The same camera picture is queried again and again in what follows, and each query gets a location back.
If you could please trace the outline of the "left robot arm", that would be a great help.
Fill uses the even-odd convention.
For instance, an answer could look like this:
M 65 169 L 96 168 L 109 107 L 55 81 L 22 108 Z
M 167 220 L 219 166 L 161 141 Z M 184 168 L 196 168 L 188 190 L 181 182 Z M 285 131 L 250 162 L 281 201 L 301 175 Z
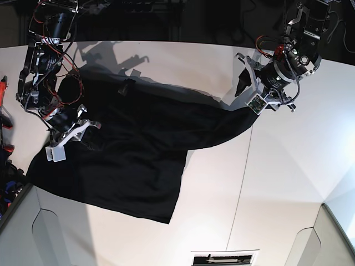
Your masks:
M 239 104 L 256 115 L 282 106 L 295 111 L 301 80 L 320 67 L 318 48 L 330 21 L 330 1 L 299 1 L 294 19 L 289 20 L 283 11 L 283 32 L 273 53 L 262 50 L 262 43 L 272 38 L 261 35 L 256 39 L 256 55 L 265 57 L 266 64 L 238 52 L 235 57 L 244 65 L 235 92 Z

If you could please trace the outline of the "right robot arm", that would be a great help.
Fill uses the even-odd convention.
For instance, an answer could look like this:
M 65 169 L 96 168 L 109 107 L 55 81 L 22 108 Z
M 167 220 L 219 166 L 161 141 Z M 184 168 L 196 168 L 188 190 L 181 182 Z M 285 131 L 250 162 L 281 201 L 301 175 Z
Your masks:
M 17 101 L 25 112 L 39 117 L 50 133 L 50 149 L 61 148 L 68 141 L 80 141 L 89 126 L 100 123 L 80 117 L 87 109 L 73 106 L 84 96 L 84 85 L 78 67 L 68 55 L 63 42 L 73 44 L 77 35 L 75 17 L 78 1 L 39 1 L 29 24 L 29 44 L 24 67 L 19 74 Z M 56 91 L 57 74 L 68 62 L 67 75 L 78 82 L 78 93 L 63 100 Z

